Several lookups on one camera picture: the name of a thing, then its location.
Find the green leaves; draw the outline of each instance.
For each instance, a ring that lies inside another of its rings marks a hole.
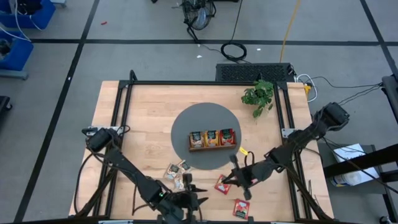
[[[259,117],[261,115],[262,111],[263,111],[263,108],[254,110],[253,111],[253,117],[254,118]]]
[[[264,108],[268,106],[268,110],[271,110],[273,104],[272,97],[274,96],[274,85],[264,80],[254,81],[254,88],[248,88],[244,91],[244,96],[241,97],[242,103],[247,105],[259,105],[256,110],[253,111],[253,117],[259,117]]]

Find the black metal frame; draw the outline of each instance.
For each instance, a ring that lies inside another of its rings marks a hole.
[[[352,158],[348,161],[355,163],[361,169],[367,169],[369,167],[378,167],[380,170],[380,180],[384,183],[398,181],[398,170],[392,170],[383,172],[381,165],[390,162],[396,162],[398,156],[398,144],[385,147],[384,149],[376,150],[372,146],[372,152],[367,153],[363,156]],[[326,178],[334,177],[336,175],[347,174],[352,171],[356,171],[357,168],[353,167],[349,162],[343,161],[323,168],[323,173]],[[398,221],[398,213],[394,205],[394,201],[391,197],[390,190],[384,187],[385,193],[382,194],[384,203],[386,204],[388,216],[391,222],[395,223]]]
[[[137,80],[135,74],[133,71],[130,72],[130,80],[120,80],[119,81],[119,86],[118,86],[118,92],[116,94],[116,101],[113,109],[113,115],[112,115],[112,120],[111,120],[111,125],[115,126],[116,125],[116,120],[118,117],[118,111],[119,107],[121,104],[121,97],[122,97],[122,92],[124,88],[127,88],[127,93],[126,93],[126,99],[124,101],[124,109],[123,109],[123,115],[122,115],[122,120],[121,120],[121,126],[126,125],[127,123],[127,112],[129,110],[129,105],[130,105],[130,99],[131,99],[131,93],[132,93],[132,86],[133,85],[218,85],[218,86],[224,86],[224,85],[229,85],[229,86],[252,86],[252,82],[213,82],[213,81],[139,81]],[[286,111],[287,111],[287,119],[289,121],[289,127],[294,128],[294,119],[293,119],[293,113],[292,113],[292,108],[290,106],[290,99],[289,99],[289,92],[287,89],[287,84],[286,82],[278,82],[275,85],[274,88],[274,94],[275,94],[275,107],[277,110],[278,114],[278,120],[279,120],[279,128],[280,128],[280,137],[282,137],[282,128],[285,128],[284,125],[284,115],[282,113],[282,107],[280,103],[280,98],[279,98],[279,88],[282,89],[283,94],[284,94],[284,100],[285,100],[285,105],[286,105]],[[302,161],[300,158],[299,153],[295,153],[295,160],[296,160],[296,170],[300,176],[300,179],[303,181],[305,184],[305,179],[304,179],[304,174],[303,174],[303,167],[302,167]],[[107,167],[103,166],[101,170],[101,177],[99,180],[99,183],[102,183],[105,175],[106,175]],[[108,198],[106,201],[106,209],[105,209],[105,217],[110,218],[111,216],[111,209],[112,209],[112,204],[113,204],[113,197],[114,197],[114,189],[116,185],[116,176],[114,176],[113,180],[111,181],[109,185],[109,194]],[[289,180],[289,190],[290,190],[290,198],[292,201],[292,211],[294,214],[294,220],[297,221],[300,219],[300,212],[299,212],[299,205],[298,205],[298,200],[297,200],[297,193],[295,190],[295,184],[293,180],[288,176]],[[309,204],[303,200],[304,204],[304,209],[305,209],[305,218],[307,219],[312,219],[312,214],[311,214],[311,209]],[[101,201],[99,200],[95,206],[93,215],[98,216],[99,215],[99,210],[100,210],[100,205]],[[157,220],[134,220],[134,222],[144,222],[144,223],[157,223]],[[215,222],[215,223],[235,223],[235,222]]]

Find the black cable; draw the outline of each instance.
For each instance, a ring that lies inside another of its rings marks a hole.
[[[324,108],[321,110],[321,111],[319,111],[319,115],[318,115],[318,117],[317,117],[317,119],[318,119],[318,121],[316,122],[316,126],[315,126],[315,128],[313,129],[313,131],[311,132],[311,134],[310,134],[310,136],[312,136],[313,134],[315,134],[315,132],[317,131],[317,128],[318,128],[318,125],[319,125],[319,121],[321,120],[321,117],[322,117],[322,115],[323,115],[323,110],[324,110]],[[292,162],[294,161],[293,160],[293,155],[294,155],[294,153],[296,152],[296,151],[300,151],[301,152],[301,150],[303,149],[303,148],[306,148],[306,146],[307,145],[302,145],[304,142],[296,142],[296,141],[293,141],[294,143],[295,143],[295,147],[293,148],[293,150],[292,150],[292,155],[290,156],[291,157],[291,160],[292,160]]]
[[[199,210],[199,219],[200,219],[200,222],[202,222],[202,221],[203,221],[203,217],[202,217],[202,215],[201,215],[200,206],[198,206],[198,210]]]
[[[372,92],[372,91],[374,91],[374,90],[378,90],[378,89],[380,89],[380,87],[381,87],[381,86],[379,86],[379,87],[377,87],[377,88],[375,88],[375,89],[373,89],[373,90],[369,90],[369,91],[366,92],[366,93],[360,94],[359,96],[354,97],[354,98],[352,98],[352,99],[350,99],[350,100],[347,100],[346,102],[340,104],[340,106],[343,106],[343,105],[345,105],[346,103],[348,103],[348,102],[350,102],[350,101],[353,101],[353,100],[357,99],[357,98],[360,97],[360,96],[364,96],[364,95],[366,95],[366,94],[368,94],[368,93],[370,93],[370,92]]]
[[[239,10],[238,10],[238,15],[236,16],[236,21],[235,21],[235,26],[234,26],[234,32],[232,34],[231,40],[228,43],[225,43],[221,46],[221,54],[227,58],[228,60],[232,61],[232,62],[236,62],[238,63],[240,60],[244,61],[244,59],[246,58],[246,56],[248,55],[248,50],[246,49],[246,47],[243,44],[239,44],[239,43],[234,43],[232,42],[232,40],[234,39],[235,36],[235,32],[236,32],[236,26],[238,24],[238,20],[239,20],[239,15],[241,14],[241,8],[242,8],[242,2],[243,0],[241,0],[241,3],[239,5]],[[234,45],[239,47],[240,49],[243,50],[243,54],[239,57],[235,57],[232,55],[228,55],[225,53],[224,48],[228,45]]]
[[[353,167],[355,167],[357,170],[359,170],[359,171],[363,172],[364,174],[370,176],[370,178],[372,178],[373,180],[377,181],[379,184],[385,186],[386,188],[388,188],[388,189],[391,190],[392,192],[398,194],[398,190],[396,190],[396,189],[394,189],[394,188],[388,186],[387,184],[383,183],[383,182],[382,182],[381,180],[379,180],[378,178],[375,178],[372,174],[366,172],[364,169],[361,169],[361,168],[360,168],[358,165],[356,165],[354,162],[352,162],[352,161],[350,161],[350,160],[344,158],[343,156],[341,156],[341,155],[335,153],[335,151],[331,148],[331,146],[330,146],[329,143],[326,141],[326,139],[324,139],[324,140],[325,140],[325,142],[326,142],[326,145],[329,147],[329,149],[332,151],[332,153],[333,153],[334,155],[338,156],[338,157],[341,158],[341,159],[344,159],[346,162],[348,162],[349,164],[351,164],[351,165],[352,165]]]
[[[132,195],[132,212],[131,215],[134,216],[135,212],[138,211],[140,208],[145,208],[148,205],[140,205],[136,208],[136,193],[137,193],[137,185],[134,186],[134,193]]]
[[[308,202],[308,204],[311,206],[312,210],[315,212],[315,214],[317,215],[317,217],[319,219],[332,220],[332,218],[329,217],[322,210],[322,208],[317,204],[317,202],[313,199],[312,195],[310,195],[310,192],[307,191],[307,187],[305,186],[304,183],[301,182],[301,180],[299,179],[299,176],[297,175],[295,170],[291,170],[291,169],[289,169],[288,166],[285,166],[283,164],[275,164],[275,165],[285,168],[289,177],[294,181],[294,183],[296,184],[298,189],[299,190],[302,189],[300,191],[301,191],[303,199],[305,199]]]
[[[340,148],[341,150],[343,150],[343,151],[345,151],[345,152],[350,152],[350,151],[347,151],[347,150],[342,149],[342,148],[344,148],[344,147],[347,148],[347,149],[351,149],[351,150],[352,150],[351,152],[361,152],[361,153],[367,154],[367,153],[364,152],[364,151],[360,151],[360,150],[353,149],[353,148],[350,148],[350,147],[342,146],[341,144],[337,144],[337,143],[335,143],[334,141],[332,141],[332,140],[330,140],[330,139],[327,139],[326,137],[322,137],[322,139],[323,139],[325,142],[326,142],[326,140],[327,140],[327,141],[330,141],[332,145],[334,145],[334,146]]]
[[[244,166],[248,166],[248,155],[251,154],[251,165],[254,164],[254,153],[249,151],[247,155],[244,156]]]
[[[83,163],[80,166],[79,173],[77,174],[77,181],[76,181],[76,187],[75,187],[75,197],[73,198],[73,208],[75,209],[75,213],[77,214],[79,212],[79,209],[77,207],[77,193],[79,191],[79,183],[80,183],[80,176],[81,176],[81,171],[83,170],[83,167],[85,166],[86,162],[88,159],[93,156],[91,153],[90,155],[87,156],[87,158],[83,161]]]
[[[94,158],[95,158],[96,160],[98,160],[100,163],[106,165],[106,166],[109,167],[110,169],[116,169],[116,170],[118,170],[118,171],[124,171],[124,172],[127,172],[128,174],[131,174],[131,175],[134,176],[134,174],[133,174],[132,172],[130,172],[130,171],[126,170],[126,169],[123,169],[123,168],[120,168],[120,167],[115,167],[115,166],[109,165],[108,163],[106,163],[106,162],[102,161],[101,159],[99,159],[99,157],[104,157],[103,154],[93,152],[92,150],[90,150],[90,152],[93,154],[93,156],[94,156]]]
[[[307,151],[313,152],[313,153],[317,154],[319,157],[321,157],[321,154],[319,152],[313,150],[313,149],[309,149],[307,147],[305,147],[304,149],[307,150]]]
[[[357,92],[357,93],[355,93],[354,95],[352,95],[352,96],[349,96],[349,97],[347,97],[347,98],[345,98],[345,99],[343,99],[343,100],[341,100],[340,102],[338,102],[337,104],[341,104],[341,103],[343,103],[344,101],[348,101],[348,100],[350,100],[350,99],[352,99],[352,98],[355,98],[355,96],[358,96],[359,94],[362,94],[362,93],[365,93],[365,94],[368,94],[368,91],[370,90],[370,91],[373,91],[373,90],[377,90],[378,88],[380,88],[380,84],[379,85],[375,85],[375,86],[372,86],[371,88],[367,88],[366,90],[363,90],[363,91],[361,91],[361,92]]]
[[[308,192],[309,192],[310,195],[312,196],[312,184],[311,184],[311,180],[308,181]]]
[[[325,78],[325,77],[322,77],[322,76],[318,76],[318,77],[313,77],[313,78],[311,78],[312,80],[314,80],[314,79],[317,79],[317,78],[322,78],[322,79],[324,79],[331,87],[333,87],[333,88],[362,88],[362,87],[371,87],[371,86],[376,86],[376,85],[380,85],[381,83],[377,83],[377,84],[373,84],[373,85],[359,85],[359,86],[334,86],[333,84],[331,84],[330,82],[329,82],[329,80],[327,79],[327,78]]]
[[[128,125],[122,125],[122,126],[120,126],[120,127],[116,130],[116,132],[118,132],[121,128],[128,128],[128,129],[127,129],[127,130],[124,130],[122,133],[120,133],[119,136],[121,136],[121,135],[123,135],[123,134],[126,134],[126,133],[128,133],[128,132],[131,130],[130,126],[128,126]]]

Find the blue bin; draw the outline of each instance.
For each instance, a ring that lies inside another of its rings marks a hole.
[[[43,8],[38,10],[35,14],[32,15],[32,20],[30,19],[30,15],[20,15],[18,14],[18,23],[20,28],[35,28],[37,25],[40,29],[45,29],[49,24],[52,15],[55,12],[55,6],[50,0],[31,0],[38,1],[41,3]],[[0,22],[9,28],[16,28],[17,22],[15,20],[15,14],[11,14],[11,8],[9,4],[9,0],[0,0]]]
[[[18,31],[8,32],[17,37],[25,38]],[[30,53],[32,53],[33,44],[26,40],[11,37],[3,31],[0,31],[0,39],[6,39],[8,42],[12,43],[10,52],[4,59],[0,60],[0,69],[21,71],[29,58]]]

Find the gray circular platform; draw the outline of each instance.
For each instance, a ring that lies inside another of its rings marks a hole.
[[[188,135],[193,131],[233,128],[236,133],[234,149],[189,152]],[[241,145],[241,127],[230,110],[215,103],[199,103],[182,111],[172,126],[172,144],[175,153],[197,169],[217,169],[229,162],[229,155],[236,154]]]

